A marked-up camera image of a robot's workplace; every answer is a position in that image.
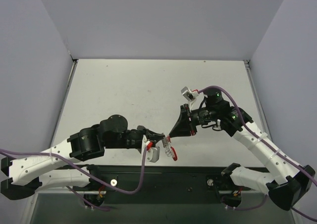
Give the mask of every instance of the gray wall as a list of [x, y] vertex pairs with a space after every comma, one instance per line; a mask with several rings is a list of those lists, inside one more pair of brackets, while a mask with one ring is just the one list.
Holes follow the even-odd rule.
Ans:
[[[49, 146], [71, 66], [41, 0], [0, 0], [0, 147]], [[0, 195], [0, 222], [20, 223], [25, 203]]]
[[[251, 59], [275, 143], [317, 170], [317, 0], [284, 0]], [[302, 210], [317, 218], [317, 189]]]
[[283, 0], [42, 0], [74, 58], [250, 59]]

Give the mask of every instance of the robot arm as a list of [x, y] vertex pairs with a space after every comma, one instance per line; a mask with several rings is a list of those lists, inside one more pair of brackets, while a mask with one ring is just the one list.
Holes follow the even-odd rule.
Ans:
[[[179, 119], [169, 134], [170, 138], [196, 135], [196, 126], [199, 125], [203, 128], [217, 128], [242, 143], [269, 171], [269, 173], [257, 172], [233, 163], [221, 173], [226, 182], [267, 194], [284, 210], [289, 210], [309, 190], [312, 183], [309, 178], [282, 159], [281, 156], [287, 156], [267, 138], [267, 134], [258, 128], [245, 111], [239, 109], [246, 126], [259, 138], [250, 133], [242, 124], [237, 110], [223, 99], [218, 88], [204, 90], [204, 99], [196, 110], [192, 110], [192, 103], [196, 100], [198, 91], [191, 91], [185, 87], [182, 94], [190, 101], [190, 105], [181, 106]], [[289, 157], [287, 159], [301, 166]], [[310, 166], [302, 168], [311, 176], [315, 175], [315, 171]]]
[[[21, 159], [3, 158], [1, 170], [9, 179], [1, 182], [1, 193], [11, 200], [23, 199], [47, 188], [62, 186], [85, 187], [91, 179], [76, 169], [58, 169], [65, 162], [52, 154], [62, 156], [72, 163], [101, 157], [107, 149], [137, 149], [143, 155], [147, 147], [146, 161], [159, 159], [156, 143], [165, 136], [138, 126], [128, 130], [127, 120], [113, 115], [90, 128], [84, 128], [58, 145], [42, 151], [43, 156], [29, 156]], [[96, 166], [82, 168], [97, 176]]]

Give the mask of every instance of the white circular cap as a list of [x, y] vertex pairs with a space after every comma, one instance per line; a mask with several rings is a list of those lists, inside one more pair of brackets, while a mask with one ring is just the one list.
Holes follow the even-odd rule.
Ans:
[[111, 180], [110, 184], [111, 184], [112, 187], [116, 187], [117, 186], [117, 180], [115, 180], [115, 179]]

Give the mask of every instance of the gray floor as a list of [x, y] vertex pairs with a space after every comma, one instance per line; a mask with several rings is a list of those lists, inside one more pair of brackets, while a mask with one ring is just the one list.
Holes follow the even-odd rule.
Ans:
[[[247, 206], [261, 202], [261, 194], [245, 194]], [[114, 205], [108, 213], [85, 210], [72, 194], [40, 194], [31, 224], [294, 224], [290, 212], [271, 201], [247, 212], [210, 205]]]

